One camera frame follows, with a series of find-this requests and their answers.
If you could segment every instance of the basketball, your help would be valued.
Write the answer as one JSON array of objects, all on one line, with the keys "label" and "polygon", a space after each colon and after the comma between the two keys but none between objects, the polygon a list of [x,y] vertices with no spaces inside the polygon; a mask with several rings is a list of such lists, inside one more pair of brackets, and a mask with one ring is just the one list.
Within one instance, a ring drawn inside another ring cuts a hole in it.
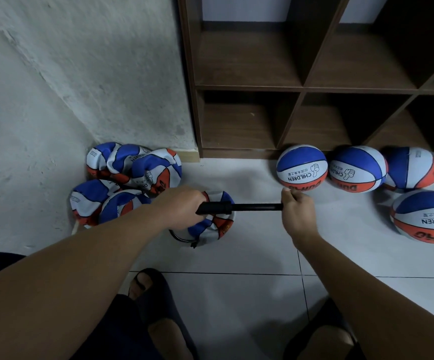
[{"label": "basketball", "polygon": [[177,187],[182,177],[182,163],[172,149],[151,151],[132,163],[131,177],[136,186],[152,194]]},{"label": "basketball", "polygon": [[98,225],[102,205],[120,189],[118,184],[105,179],[93,179],[79,184],[70,194],[72,213],[87,228]]},{"label": "basketball", "polygon": [[99,215],[99,223],[103,224],[115,218],[135,210],[141,205],[150,204],[151,200],[147,194],[138,189],[126,189],[114,193],[102,205]]},{"label": "basketball", "polygon": [[132,164],[150,150],[135,144],[118,145],[107,158],[107,169],[111,178],[120,184],[136,188],[138,183],[131,177]]},{"label": "basketball", "polygon": [[402,235],[434,244],[434,190],[403,194],[392,205],[390,219]]},{"label": "basketball", "polygon": [[284,151],[277,161],[277,176],[286,187],[310,191],[327,176],[325,155],[312,145],[295,145]]},{"label": "basketball", "polygon": [[330,162],[332,181],[352,193],[373,191],[383,183],[387,171],[383,155],[369,146],[346,148]]},{"label": "basketball", "polygon": [[[204,191],[207,202],[230,201],[234,203],[227,192]],[[199,245],[219,240],[230,229],[234,223],[235,212],[232,214],[208,215],[203,221],[189,227],[187,230],[195,239],[199,240]]]},{"label": "basketball", "polygon": [[389,173],[383,186],[405,193],[434,184],[434,155],[422,148],[395,148],[385,156]]},{"label": "basketball", "polygon": [[105,142],[92,148],[87,154],[87,171],[93,178],[107,178],[111,175],[107,169],[107,159],[110,157],[114,149],[118,149],[121,145],[116,142]]}]

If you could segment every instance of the forearm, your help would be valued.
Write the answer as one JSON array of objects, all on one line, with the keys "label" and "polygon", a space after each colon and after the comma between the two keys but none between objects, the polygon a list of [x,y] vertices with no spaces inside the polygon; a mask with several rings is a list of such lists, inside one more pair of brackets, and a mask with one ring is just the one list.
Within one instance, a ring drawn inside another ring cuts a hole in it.
[{"label": "forearm", "polygon": [[0,358],[68,359],[164,228],[152,210],[141,206],[1,271]]},{"label": "forearm", "polygon": [[298,248],[352,326],[368,359],[434,359],[432,314],[321,237],[301,240]]}]

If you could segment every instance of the white wall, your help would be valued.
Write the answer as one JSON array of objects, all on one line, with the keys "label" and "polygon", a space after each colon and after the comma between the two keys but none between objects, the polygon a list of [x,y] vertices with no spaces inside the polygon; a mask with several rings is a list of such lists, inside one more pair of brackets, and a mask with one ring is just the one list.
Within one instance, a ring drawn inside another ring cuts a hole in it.
[{"label": "white wall", "polygon": [[[204,20],[284,22],[291,0],[202,0]],[[350,0],[341,23],[373,23],[387,0]]]},{"label": "white wall", "polygon": [[0,0],[0,30],[100,142],[196,147],[172,0]]},{"label": "white wall", "polygon": [[0,251],[30,254],[70,234],[70,190],[93,138],[0,33]]}]

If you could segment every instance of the toe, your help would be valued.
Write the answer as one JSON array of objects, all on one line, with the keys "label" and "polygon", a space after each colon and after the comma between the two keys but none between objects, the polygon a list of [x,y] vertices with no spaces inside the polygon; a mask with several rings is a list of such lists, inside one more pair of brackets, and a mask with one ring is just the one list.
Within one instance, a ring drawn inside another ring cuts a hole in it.
[{"label": "toe", "polygon": [[152,279],[150,279],[150,277],[146,273],[140,272],[139,274],[137,274],[136,278],[139,281],[139,284],[141,284],[141,289],[148,290],[152,286]]}]

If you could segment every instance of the right hand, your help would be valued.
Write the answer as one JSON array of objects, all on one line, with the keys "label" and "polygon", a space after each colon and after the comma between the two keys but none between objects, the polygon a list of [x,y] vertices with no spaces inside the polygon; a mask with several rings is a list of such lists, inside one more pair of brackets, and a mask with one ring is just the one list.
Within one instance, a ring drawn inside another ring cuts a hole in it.
[{"label": "right hand", "polygon": [[282,189],[282,223],[296,248],[306,240],[320,237],[313,199],[297,189]]},{"label": "right hand", "polygon": [[204,219],[204,216],[196,214],[203,202],[206,202],[206,198],[201,191],[180,186],[167,188],[160,193],[150,208],[155,210],[167,229],[183,230]]}]

